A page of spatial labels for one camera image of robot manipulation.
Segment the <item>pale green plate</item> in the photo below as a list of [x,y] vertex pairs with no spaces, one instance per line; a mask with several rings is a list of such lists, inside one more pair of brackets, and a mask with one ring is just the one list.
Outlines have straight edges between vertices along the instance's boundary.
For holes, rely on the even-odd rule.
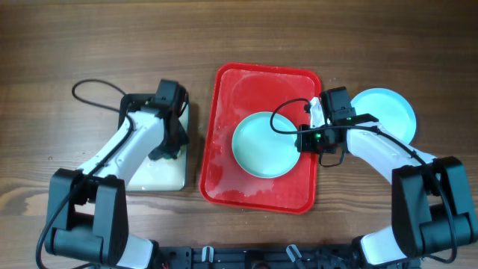
[[232,135],[232,153],[248,174],[262,179],[283,176],[298,163],[297,128],[286,117],[258,112],[244,118]]

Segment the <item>light blue plate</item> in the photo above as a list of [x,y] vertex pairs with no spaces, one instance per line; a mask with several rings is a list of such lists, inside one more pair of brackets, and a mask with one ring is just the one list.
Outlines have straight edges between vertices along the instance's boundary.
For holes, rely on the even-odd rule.
[[410,144],[417,130],[415,112],[400,94],[386,88],[371,88],[351,101],[357,114],[370,114],[395,137]]

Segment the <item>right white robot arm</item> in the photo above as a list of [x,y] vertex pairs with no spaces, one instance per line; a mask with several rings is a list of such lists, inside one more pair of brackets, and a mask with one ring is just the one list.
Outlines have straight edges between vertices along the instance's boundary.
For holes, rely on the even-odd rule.
[[340,150],[367,162],[391,183],[391,225],[357,237],[351,263],[377,268],[424,257],[449,264],[458,248],[477,242],[477,216],[463,163],[421,152],[358,115],[346,96],[324,93],[306,101],[310,123],[297,148],[323,156]]

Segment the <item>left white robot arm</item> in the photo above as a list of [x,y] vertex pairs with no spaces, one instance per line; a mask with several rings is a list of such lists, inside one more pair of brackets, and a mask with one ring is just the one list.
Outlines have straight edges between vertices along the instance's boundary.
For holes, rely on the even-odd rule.
[[149,159],[173,160],[188,143],[181,123],[185,105],[150,102],[125,114],[117,133],[77,170],[59,169],[50,179],[41,252],[77,259],[83,268],[162,268],[156,241],[129,231],[126,187]]

